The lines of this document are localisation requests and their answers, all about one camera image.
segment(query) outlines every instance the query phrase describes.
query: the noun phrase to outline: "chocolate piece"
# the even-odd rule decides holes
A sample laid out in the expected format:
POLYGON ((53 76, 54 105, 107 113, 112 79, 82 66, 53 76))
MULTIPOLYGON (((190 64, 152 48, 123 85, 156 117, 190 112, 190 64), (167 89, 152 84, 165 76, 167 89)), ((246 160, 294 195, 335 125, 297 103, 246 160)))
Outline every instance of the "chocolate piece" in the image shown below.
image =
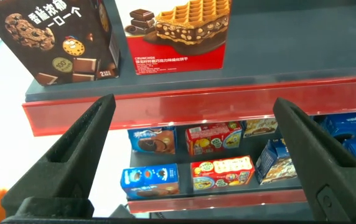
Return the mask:
POLYGON ((124 30, 132 35, 143 35, 155 31, 154 26, 151 26, 150 28, 141 28, 132 25, 126 26, 124 30))
POLYGON ((139 21, 139 20, 131 20, 131 24, 133 26, 142 27, 142 28, 150 28, 154 24, 154 19, 148 21, 139 21))
POLYGON ((51 85, 56 81, 56 79, 58 79, 58 77, 53 76, 53 75, 48 75, 48 74, 45 74, 45 73, 38 73, 35 76, 35 79, 41 85, 51 85))
POLYGON ((73 71, 95 73, 97 70, 96 59, 94 58, 74 58, 73 71))
POLYGON ((129 32, 130 34, 135 34, 135 32, 137 32, 137 28, 136 26, 128 25, 124 28, 124 31, 129 32))
POLYGON ((85 75, 73 73, 73 82, 88 82, 95 79, 94 75, 85 75))
POLYGON ((144 9, 134 10, 129 13, 129 16, 140 21, 148 21, 154 18, 153 12, 144 9))

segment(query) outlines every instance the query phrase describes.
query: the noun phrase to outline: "chocolate chip cookie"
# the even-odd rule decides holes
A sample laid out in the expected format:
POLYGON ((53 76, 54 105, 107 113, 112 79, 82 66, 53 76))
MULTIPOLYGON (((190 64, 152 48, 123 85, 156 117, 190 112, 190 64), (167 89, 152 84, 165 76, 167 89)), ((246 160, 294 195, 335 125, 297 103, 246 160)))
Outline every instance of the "chocolate chip cookie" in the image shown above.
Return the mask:
POLYGON ((23 19, 19 13, 13 13, 6 17, 5 28, 12 38, 23 46, 46 51, 55 45, 54 34, 49 28, 38 29, 23 19))

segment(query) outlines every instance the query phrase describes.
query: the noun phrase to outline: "cartoon character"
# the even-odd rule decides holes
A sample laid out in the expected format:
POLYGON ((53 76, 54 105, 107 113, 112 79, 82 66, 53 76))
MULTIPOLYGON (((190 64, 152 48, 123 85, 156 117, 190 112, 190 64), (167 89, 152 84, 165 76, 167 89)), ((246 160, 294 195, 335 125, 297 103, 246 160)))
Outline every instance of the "cartoon character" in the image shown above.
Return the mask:
POLYGON ((66 53, 73 56, 80 56, 85 52, 85 46, 83 43, 78 41, 74 36, 66 37, 66 40, 63 42, 63 49, 66 53))

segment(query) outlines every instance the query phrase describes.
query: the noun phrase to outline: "chocolate cookie box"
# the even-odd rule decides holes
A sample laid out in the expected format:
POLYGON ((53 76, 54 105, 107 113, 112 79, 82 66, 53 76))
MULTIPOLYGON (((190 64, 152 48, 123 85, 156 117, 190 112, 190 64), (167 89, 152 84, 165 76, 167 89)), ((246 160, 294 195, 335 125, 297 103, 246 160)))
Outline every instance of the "chocolate cookie box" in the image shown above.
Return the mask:
POLYGON ((103 0, 0 0, 0 38, 43 86, 119 75, 103 0))
POLYGON ((284 139, 268 141, 255 164, 255 169, 261 185, 297 177, 284 139))
POLYGON ((232 0, 115 0, 138 75, 221 69, 232 0))
POLYGON ((125 169, 120 184, 130 199, 178 194, 178 167, 167 164, 125 169))
POLYGON ((143 128, 128 130, 134 152, 176 153, 176 128, 143 128))

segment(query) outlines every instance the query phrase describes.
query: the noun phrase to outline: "product label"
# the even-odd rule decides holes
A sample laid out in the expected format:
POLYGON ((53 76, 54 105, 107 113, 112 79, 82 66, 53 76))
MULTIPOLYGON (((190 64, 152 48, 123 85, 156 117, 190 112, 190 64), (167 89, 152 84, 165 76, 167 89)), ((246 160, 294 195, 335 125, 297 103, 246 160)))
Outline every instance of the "product label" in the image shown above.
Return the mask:
POLYGON ((118 76, 103 0, 0 0, 0 38, 44 86, 118 76))
POLYGON ((247 184, 255 168, 249 156, 191 163, 194 190, 247 184))
POLYGON ((136 73, 222 68, 231 0, 116 0, 136 73))

